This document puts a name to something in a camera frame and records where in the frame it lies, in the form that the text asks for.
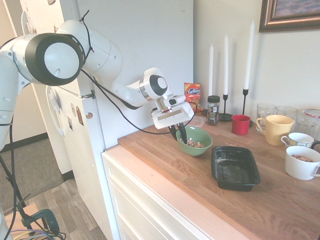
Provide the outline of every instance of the green bowl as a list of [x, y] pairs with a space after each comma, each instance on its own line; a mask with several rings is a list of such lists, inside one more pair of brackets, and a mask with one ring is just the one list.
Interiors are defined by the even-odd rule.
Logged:
[[195, 141], [195, 142], [200, 142], [205, 146], [205, 147], [199, 148], [199, 147], [193, 147], [193, 146], [184, 144], [184, 142], [180, 140], [181, 139], [180, 131], [179, 130], [176, 131], [175, 134], [176, 134], [176, 139], [177, 139], [176, 141], [178, 143], [178, 146], [183, 152], [185, 152], [190, 156], [199, 156], [203, 154], [213, 144], [213, 140], [210, 134], [199, 127], [186, 126], [185, 131], [186, 131], [186, 137], [188, 139], [191, 139], [192, 141]]

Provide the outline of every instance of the gray carpet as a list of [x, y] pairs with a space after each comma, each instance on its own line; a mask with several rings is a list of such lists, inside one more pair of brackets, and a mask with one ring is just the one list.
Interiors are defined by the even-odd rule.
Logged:
[[[11, 172], [11, 152], [1, 153]], [[64, 181], [59, 171], [49, 139], [31, 143], [14, 150], [16, 182], [22, 197], [28, 199], [51, 190]], [[4, 213], [14, 206], [13, 188], [6, 179], [6, 173], [0, 164], [0, 205]]]

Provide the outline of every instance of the white candle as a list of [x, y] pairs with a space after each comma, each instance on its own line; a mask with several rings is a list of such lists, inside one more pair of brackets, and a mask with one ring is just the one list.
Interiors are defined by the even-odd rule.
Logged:
[[208, 96], [212, 95], [213, 76], [214, 76], [214, 46], [211, 44], [210, 53], [209, 53]]
[[251, 27], [250, 27], [248, 56], [247, 56], [247, 60], [246, 60], [245, 82], [244, 82], [244, 88], [243, 88], [245, 90], [249, 89], [252, 52], [253, 52], [253, 48], [254, 48], [254, 36], [255, 36], [255, 23], [252, 22]]
[[229, 38], [224, 38], [224, 95], [228, 95], [228, 73], [229, 73]]

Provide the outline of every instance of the power cord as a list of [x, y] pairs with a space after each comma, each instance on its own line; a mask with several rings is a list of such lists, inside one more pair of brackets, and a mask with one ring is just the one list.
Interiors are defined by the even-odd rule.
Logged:
[[[88, 56], [89, 56], [89, 53], [90, 51], [94, 51], [94, 49], [92, 48], [91, 46], [91, 39], [90, 39], [90, 33], [89, 33], [89, 29], [85, 23], [85, 16], [89, 13], [90, 10], [88, 10], [84, 15], [83, 17], [79, 20], [79, 22], [82, 22], [86, 28], [86, 31], [87, 31], [87, 36], [88, 36], [88, 43], [89, 43], [89, 50], [85, 56], [85, 60], [87, 60]], [[108, 91], [108, 89], [106, 89], [105, 87], [103, 87], [102, 85], [100, 85], [96, 80], [94, 80], [86, 71], [84, 71], [83, 69], [81, 69], [81, 71], [93, 82], [93, 84], [96, 85], [96, 87], [103, 93], [103, 95], [116, 107], [116, 109], [118, 109], [118, 111], [120, 112], [120, 114], [122, 115], [122, 117], [129, 123], [131, 124], [134, 128], [138, 129], [139, 131], [141, 132], [144, 132], [144, 133], [147, 133], [147, 134], [154, 134], [154, 135], [165, 135], [165, 134], [171, 134], [171, 132], [150, 132], [150, 131], [146, 131], [146, 130], [143, 130], [139, 127], [137, 127], [136, 125], [134, 125], [124, 114], [123, 112], [121, 111], [121, 109], [118, 107], [118, 105], [112, 101], [112, 99], [106, 94], [105, 91]], [[198, 105], [195, 103], [195, 102], [191, 102], [192, 104], [195, 104], [195, 111], [194, 111], [194, 114], [192, 116], [192, 118], [187, 122], [187, 124], [185, 126], [187, 126], [191, 121], [192, 119], [194, 118], [196, 112], [197, 112], [197, 107]]]
[[35, 222], [35, 224], [37, 224], [37, 226], [44, 232], [47, 234], [47, 238], [50, 239], [50, 240], [54, 240], [50, 235], [49, 235], [49, 231], [52, 232], [51, 230], [46, 230], [44, 229], [33, 217], [29, 216], [28, 214], [25, 213], [25, 215], [31, 219], [33, 222]]
[[[103, 93], [103, 95], [116, 107], [116, 109], [118, 109], [118, 111], [120, 112], [120, 114], [122, 115], [122, 117], [128, 121], [129, 124], [131, 124], [133, 127], [135, 127], [136, 129], [138, 129], [141, 132], [147, 133], [147, 134], [154, 134], [154, 135], [165, 135], [165, 134], [171, 134], [171, 132], [151, 132], [151, 131], [146, 131], [143, 130], [141, 128], [139, 128], [138, 126], [136, 126], [135, 124], [133, 124], [125, 115], [124, 113], [121, 111], [121, 109], [119, 108], [119, 106], [105, 93], [105, 91], [103, 90], [103, 86], [101, 86], [96, 80], [94, 80], [86, 71], [84, 71], [83, 69], [81, 70], [95, 85], [96, 87]], [[193, 104], [195, 104], [196, 110], [197, 110], [197, 104], [195, 102], [191, 102]], [[194, 118], [195, 114], [193, 114], [192, 118], [187, 122], [186, 126], [192, 121], [192, 119]]]
[[12, 221], [11, 221], [10, 227], [3, 240], [7, 240], [14, 226], [16, 215], [17, 215], [17, 182], [16, 182], [16, 173], [15, 173], [15, 154], [14, 154], [14, 141], [13, 141], [12, 129], [13, 129], [13, 125], [11, 124], [9, 128], [9, 138], [10, 138], [10, 150], [11, 150], [11, 174], [12, 174], [12, 181], [13, 181], [13, 215], [12, 215]]

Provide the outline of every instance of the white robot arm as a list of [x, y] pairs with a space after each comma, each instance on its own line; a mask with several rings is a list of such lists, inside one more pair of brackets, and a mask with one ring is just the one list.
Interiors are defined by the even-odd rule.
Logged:
[[115, 79], [122, 70], [120, 50], [100, 33], [76, 20], [66, 21], [57, 33], [27, 34], [0, 48], [0, 150], [12, 122], [16, 99], [29, 83], [61, 86], [86, 70], [127, 107], [155, 101], [152, 119], [157, 129], [181, 126], [194, 112], [184, 95], [173, 95], [158, 67], [130, 85]]

